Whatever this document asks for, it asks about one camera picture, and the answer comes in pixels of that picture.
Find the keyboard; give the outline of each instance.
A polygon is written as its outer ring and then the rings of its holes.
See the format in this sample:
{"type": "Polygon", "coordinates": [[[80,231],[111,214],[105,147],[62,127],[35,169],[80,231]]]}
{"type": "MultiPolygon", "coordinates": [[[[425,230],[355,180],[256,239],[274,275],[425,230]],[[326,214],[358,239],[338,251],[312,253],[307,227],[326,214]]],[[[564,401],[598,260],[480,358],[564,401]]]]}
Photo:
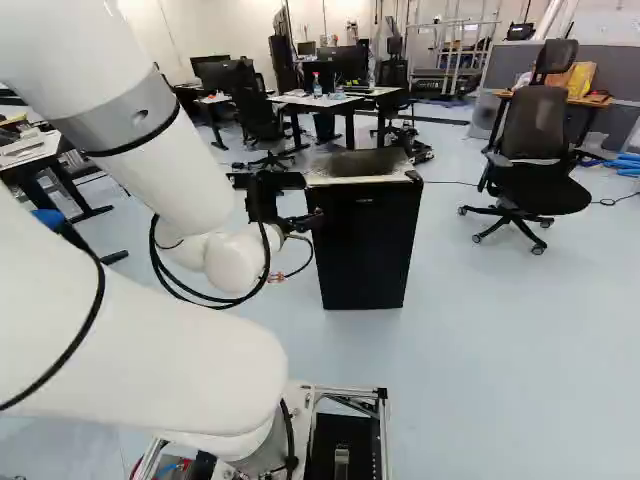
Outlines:
{"type": "Polygon", "coordinates": [[[343,87],[345,93],[373,93],[369,87],[343,87]]]}

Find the light blue floor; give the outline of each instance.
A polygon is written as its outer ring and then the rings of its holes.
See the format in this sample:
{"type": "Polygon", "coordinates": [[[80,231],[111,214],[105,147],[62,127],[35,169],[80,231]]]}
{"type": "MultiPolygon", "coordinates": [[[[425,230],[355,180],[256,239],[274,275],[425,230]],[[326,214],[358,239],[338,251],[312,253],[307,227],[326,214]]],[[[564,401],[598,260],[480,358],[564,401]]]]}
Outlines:
{"type": "MultiPolygon", "coordinates": [[[[375,122],[356,118],[358,147],[373,145],[368,130],[375,122]]],[[[310,117],[302,123],[312,124],[310,117]]],[[[337,124],[343,128],[340,118],[337,124]]],[[[436,154],[418,167],[425,180],[477,182],[483,142],[465,140],[467,127],[418,128],[436,154]]],[[[202,134],[211,137],[206,129],[202,134]]],[[[223,131],[231,150],[214,152],[221,162],[262,155],[243,150],[237,134],[223,131]]],[[[316,154],[310,149],[301,157],[316,154]]],[[[574,175],[594,198],[638,189],[608,170],[574,175]]],[[[160,288],[145,246],[148,209],[110,179],[81,189],[93,205],[115,205],[81,223],[82,235],[99,254],[127,248],[131,256],[115,270],[160,288]]],[[[246,221],[240,200],[232,225],[246,221]]],[[[292,378],[388,387],[396,479],[637,478],[640,197],[558,219],[541,232],[550,244],[542,257],[531,255],[530,241],[513,228],[472,243],[490,219],[458,217],[462,203],[492,199],[461,185],[425,185],[401,310],[324,311],[312,264],[233,313],[276,333],[292,378]]],[[[304,213],[303,194],[287,194],[280,206],[284,215],[304,213]]],[[[291,242],[274,269],[287,270],[305,255],[304,245],[291,242]]],[[[207,288],[202,278],[190,279],[207,288]]],[[[2,437],[0,474],[28,480],[125,478],[150,438],[50,419],[0,420],[2,437]]]]}

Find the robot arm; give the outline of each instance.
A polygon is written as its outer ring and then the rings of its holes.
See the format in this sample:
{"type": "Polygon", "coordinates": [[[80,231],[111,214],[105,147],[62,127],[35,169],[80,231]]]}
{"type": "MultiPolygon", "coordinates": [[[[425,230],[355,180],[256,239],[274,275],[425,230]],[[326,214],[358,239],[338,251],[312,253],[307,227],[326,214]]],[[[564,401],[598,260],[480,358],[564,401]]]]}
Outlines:
{"type": "MultiPolygon", "coordinates": [[[[232,211],[233,189],[117,9],[100,0],[5,7],[0,37],[12,47],[0,58],[1,81],[160,215],[160,248],[222,289],[250,288],[264,268],[261,236],[251,225],[212,233],[232,211]]],[[[93,260],[4,187],[0,211],[2,403],[73,342],[100,284],[93,260]]],[[[267,237],[277,251],[278,229],[267,226],[267,237]]],[[[234,460],[269,434],[286,380],[285,354],[263,328],[105,269],[81,345],[6,413],[152,428],[234,460]]]]}
{"type": "MultiPolygon", "coordinates": [[[[14,45],[3,82],[160,215],[167,256],[225,292],[248,291],[264,267],[262,239],[255,228],[213,233],[233,210],[233,189],[119,11],[97,0],[10,9],[0,20],[14,45]]],[[[279,251],[282,234],[267,233],[279,251]]]]}

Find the black desk leg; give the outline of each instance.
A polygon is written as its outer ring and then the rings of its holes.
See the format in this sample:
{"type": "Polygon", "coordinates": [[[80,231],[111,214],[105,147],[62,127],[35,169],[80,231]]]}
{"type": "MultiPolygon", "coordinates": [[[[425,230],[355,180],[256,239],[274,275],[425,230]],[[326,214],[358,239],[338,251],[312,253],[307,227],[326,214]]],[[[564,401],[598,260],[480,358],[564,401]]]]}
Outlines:
{"type": "Polygon", "coordinates": [[[298,119],[298,112],[295,110],[291,110],[289,113],[289,117],[291,118],[291,128],[293,129],[293,141],[295,144],[295,148],[287,150],[288,153],[291,153],[307,148],[309,144],[302,143],[302,132],[300,131],[300,120],[298,119]]]}
{"type": "Polygon", "coordinates": [[[213,145],[214,147],[218,147],[220,150],[229,150],[229,147],[227,147],[224,144],[224,142],[222,141],[222,137],[220,136],[220,129],[215,124],[215,121],[212,119],[211,122],[212,122],[211,123],[211,130],[213,130],[213,134],[216,137],[216,141],[215,142],[211,142],[211,145],[213,145]]]}
{"type": "MultiPolygon", "coordinates": [[[[75,245],[80,250],[84,250],[89,255],[96,256],[89,244],[85,241],[84,238],[76,231],[75,228],[68,221],[63,223],[58,228],[58,233],[66,239],[72,245],[75,245]]],[[[129,252],[126,250],[120,250],[119,252],[111,253],[100,258],[100,261],[105,265],[112,265],[124,258],[129,256],[129,252]]]]}
{"type": "Polygon", "coordinates": [[[120,250],[119,252],[110,253],[109,255],[105,255],[104,257],[100,257],[100,261],[105,265],[113,265],[120,260],[123,260],[129,256],[129,252],[127,250],[120,250]]]}
{"type": "Polygon", "coordinates": [[[507,103],[509,99],[501,98],[500,106],[498,107],[498,111],[496,112],[496,119],[493,122],[493,128],[491,129],[491,136],[489,137],[489,144],[487,145],[487,150],[493,147],[493,144],[498,137],[498,132],[500,131],[500,125],[502,124],[502,117],[504,115],[504,110],[507,108],[507,103]]]}
{"type": "Polygon", "coordinates": [[[382,105],[378,105],[378,142],[377,142],[377,147],[378,148],[383,148],[384,147],[384,131],[385,131],[385,126],[384,126],[384,121],[386,120],[385,118],[385,110],[382,107],[382,105]]]}
{"type": "Polygon", "coordinates": [[[347,150],[356,149],[355,127],[353,126],[353,110],[346,112],[344,115],[344,126],[347,135],[347,150]]]}
{"type": "Polygon", "coordinates": [[[591,131],[593,121],[596,119],[596,115],[598,114],[598,110],[598,108],[587,107],[587,121],[584,123],[584,128],[576,140],[576,147],[582,146],[584,139],[587,138],[588,133],[591,131]]]}
{"type": "Polygon", "coordinates": [[[105,212],[109,212],[113,210],[113,205],[105,205],[104,207],[99,208],[91,208],[91,206],[84,199],[82,194],[78,191],[78,188],[73,183],[73,179],[71,175],[67,173],[60,163],[53,162],[51,165],[51,170],[58,177],[62,186],[69,192],[69,195],[73,198],[73,200],[78,204],[78,206],[82,209],[82,213],[76,217],[69,219],[71,223],[77,223],[82,220],[86,220],[87,218],[95,217],[96,215],[100,215],[105,212]]]}
{"type": "Polygon", "coordinates": [[[58,206],[51,200],[51,197],[47,195],[44,188],[40,185],[38,180],[33,177],[20,178],[16,182],[16,185],[24,192],[29,200],[33,202],[36,208],[42,208],[46,210],[58,210],[58,206]]]}

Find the black cabinet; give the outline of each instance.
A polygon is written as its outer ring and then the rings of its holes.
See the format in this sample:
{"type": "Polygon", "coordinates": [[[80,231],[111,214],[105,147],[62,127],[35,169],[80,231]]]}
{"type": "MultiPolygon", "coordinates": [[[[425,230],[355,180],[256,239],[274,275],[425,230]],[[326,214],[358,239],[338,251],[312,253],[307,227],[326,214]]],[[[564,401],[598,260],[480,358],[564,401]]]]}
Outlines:
{"type": "Polygon", "coordinates": [[[400,308],[404,302],[422,180],[311,186],[316,264],[327,310],[400,308]]]}

